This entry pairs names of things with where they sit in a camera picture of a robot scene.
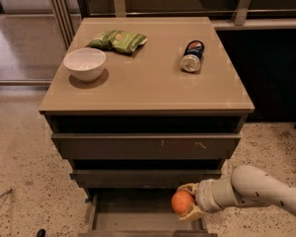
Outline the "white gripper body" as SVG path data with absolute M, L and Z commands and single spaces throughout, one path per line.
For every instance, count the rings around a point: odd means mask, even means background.
M 222 207 L 216 202 L 213 190 L 214 180 L 203 180 L 196 185 L 195 202 L 201 211 L 206 213 L 215 213 L 222 210 Z

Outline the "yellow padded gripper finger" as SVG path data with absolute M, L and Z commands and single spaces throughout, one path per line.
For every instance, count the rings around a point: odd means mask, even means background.
M 180 221 L 195 221 L 206 215 L 206 211 L 196 204 L 192 204 L 187 212 L 179 216 Z
M 197 187 L 198 187 L 198 183 L 187 183 L 187 184 L 179 186 L 177 188 L 177 191 L 186 191 L 186 192 L 190 193 L 191 195 L 195 196 Z

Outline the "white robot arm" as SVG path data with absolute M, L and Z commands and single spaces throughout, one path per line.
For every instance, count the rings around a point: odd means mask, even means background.
M 188 192 L 194 197 L 187 209 L 179 214 L 179 219 L 183 221 L 194 221 L 208 213 L 216 213 L 229 207 L 270 205 L 296 217 L 296 188 L 251 165 L 239 166 L 225 178 L 182 185 L 178 191 Z

